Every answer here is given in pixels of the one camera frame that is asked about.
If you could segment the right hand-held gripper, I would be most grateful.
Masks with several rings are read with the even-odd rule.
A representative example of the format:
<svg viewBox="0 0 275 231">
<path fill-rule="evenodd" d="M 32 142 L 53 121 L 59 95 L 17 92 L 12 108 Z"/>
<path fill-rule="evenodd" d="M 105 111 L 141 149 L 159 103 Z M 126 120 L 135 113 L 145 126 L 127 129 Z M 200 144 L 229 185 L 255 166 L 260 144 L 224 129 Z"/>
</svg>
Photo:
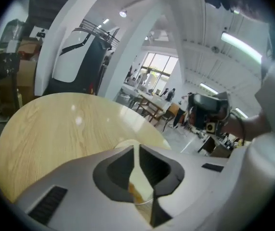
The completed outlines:
<svg viewBox="0 0 275 231">
<path fill-rule="evenodd" d="M 212 96 L 191 94 L 189 101 L 189 123 L 197 130 L 219 136 L 231 113 L 230 95 L 221 92 Z"/>
</svg>

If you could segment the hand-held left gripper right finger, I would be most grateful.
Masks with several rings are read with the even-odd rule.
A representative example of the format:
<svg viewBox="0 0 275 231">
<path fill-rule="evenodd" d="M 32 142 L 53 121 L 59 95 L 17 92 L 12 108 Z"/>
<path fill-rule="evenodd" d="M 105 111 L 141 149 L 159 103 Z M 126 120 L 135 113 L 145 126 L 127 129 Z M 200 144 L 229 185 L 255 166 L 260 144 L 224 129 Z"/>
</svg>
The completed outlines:
<svg viewBox="0 0 275 231">
<path fill-rule="evenodd" d="M 139 147 L 140 167 L 153 188 L 150 224 L 157 227 L 172 217 L 161 208 L 158 199 L 172 194 L 184 179 L 184 168 L 175 160 L 163 156 L 145 145 Z"/>
</svg>

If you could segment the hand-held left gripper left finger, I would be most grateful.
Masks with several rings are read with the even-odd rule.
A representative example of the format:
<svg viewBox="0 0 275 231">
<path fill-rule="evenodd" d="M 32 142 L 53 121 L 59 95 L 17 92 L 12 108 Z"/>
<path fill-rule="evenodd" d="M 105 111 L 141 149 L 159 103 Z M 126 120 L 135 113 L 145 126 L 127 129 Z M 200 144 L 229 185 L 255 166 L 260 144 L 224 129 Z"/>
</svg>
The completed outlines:
<svg viewBox="0 0 275 231">
<path fill-rule="evenodd" d="M 96 187 L 110 200 L 132 202 L 128 191 L 130 175 L 134 169 L 134 147 L 129 146 L 99 162 L 93 170 Z"/>
</svg>

